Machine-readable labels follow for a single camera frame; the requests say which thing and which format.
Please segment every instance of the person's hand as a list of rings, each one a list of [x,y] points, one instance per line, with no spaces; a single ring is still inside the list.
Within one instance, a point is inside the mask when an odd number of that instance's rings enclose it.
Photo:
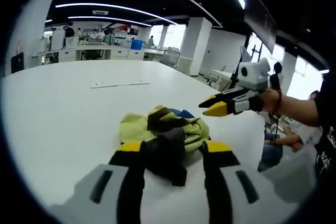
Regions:
[[[279,99],[279,93],[273,89],[266,89],[260,94],[260,98],[264,102],[263,111],[273,112]]]
[[[303,148],[303,144],[301,144],[301,143],[294,143],[294,145],[292,145],[292,151],[293,152],[298,152],[302,148]]]
[[[288,125],[285,125],[285,126],[283,127],[283,132],[284,132],[284,134],[285,134],[286,136],[289,136],[289,135],[292,135],[292,134],[293,134],[292,131],[290,130],[290,127],[289,127]]]

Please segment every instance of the green cloth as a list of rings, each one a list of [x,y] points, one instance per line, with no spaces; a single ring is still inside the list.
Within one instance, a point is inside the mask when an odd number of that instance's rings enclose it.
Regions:
[[[182,119],[169,111],[166,107],[159,105],[149,113],[149,116],[159,115],[158,124],[166,122],[169,126],[178,122],[179,125],[183,125],[182,129],[185,133],[185,151],[192,152],[199,148],[203,141],[209,139],[209,127],[200,118]],[[147,116],[129,113],[121,120],[119,125],[119,138],[122,143],[131,141],[150,141],[156,138],[156,131],[150,131],[149,128],[155,128],[156,122],[152,122],[149,125]]]

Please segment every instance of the desk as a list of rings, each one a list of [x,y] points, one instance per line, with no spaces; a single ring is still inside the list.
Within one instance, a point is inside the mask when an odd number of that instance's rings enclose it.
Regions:
[[[91,89],[96,81],[141,78],[150,84]],[[118,129],[126,113],[146,115],[158,104],[200,116],[213,140],[228,143],[241,163],[257,169],[264,144],[264,120],[255,112],[223,118],[204,116],[198,104],[213,88],[155,61],[74,61],[26,69],[2,79],[3,123],[13,159],[43,206],[62,204],[76,182],[107,164],[120,146]],[[186,187],[172,187],[145,173],[141,212],[153,214],[159,201],[190,197],[208,209],[203,162],[188,168]],[[192,206],[182,214],[195,218]]]
[[[102,59],[113,60],[143,60],[144,50],[133,50],[130,48],[109,46],[109,45],[77,45],[75,48],[63,48],[54,51],[41,52],[32,58],[45,54],[59,53],[59,62],[76,61],[81,59],[85,50],[102,50]]]
[[[153,55],[163,55],[164,53],[164,49],[145,48],[144,51],[146,54],[153,54]]]

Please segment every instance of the yellow cloth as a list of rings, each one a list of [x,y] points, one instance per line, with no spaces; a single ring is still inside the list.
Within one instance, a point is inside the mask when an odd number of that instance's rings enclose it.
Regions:
[[[165,108],[162,105],[156,106],[153,114],[156,111]],[[162,121],[170,121],[180,119],[181,117],[175,115],[173,112],[161,117]],[[185,119],[188,124],[182,127],[186,138],[184,140],[186,152],[192,152],[199,148],[203,141],[209,139],[209,127],[200,118]],[[156,138],[156,135],[147,130],[147,116],[129,113],[121,120],[119,125],[119,138],[122,143],[130,141],[149,141]]]

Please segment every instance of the white pillar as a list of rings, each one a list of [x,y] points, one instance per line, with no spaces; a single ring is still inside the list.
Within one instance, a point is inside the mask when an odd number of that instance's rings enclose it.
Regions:
[[[147,27],[147,28],[140,28],[139,29],[139,35],[138,39],[148,42],[149,40],[149,35],[151,34],[152,27]]]
[[[212,24],[206,18],[190,18],[182,45],[182,56],[193,59],[190,75],[198,76]]]
[[[160,37],[160,42],[159,42],[159,47],[163,47],[164,40],[166,39],[168,31],[168,26],[164,26],[162,29],[161,37]]]
[[[282,74],[284,76],[284,79],[282,80],[281,90],[283,94],[287,94],[290,83],[293,79],[293,74],[295,72],[297,57],[285,51],[285,55],[283,58],[284,61],[282,62]]]

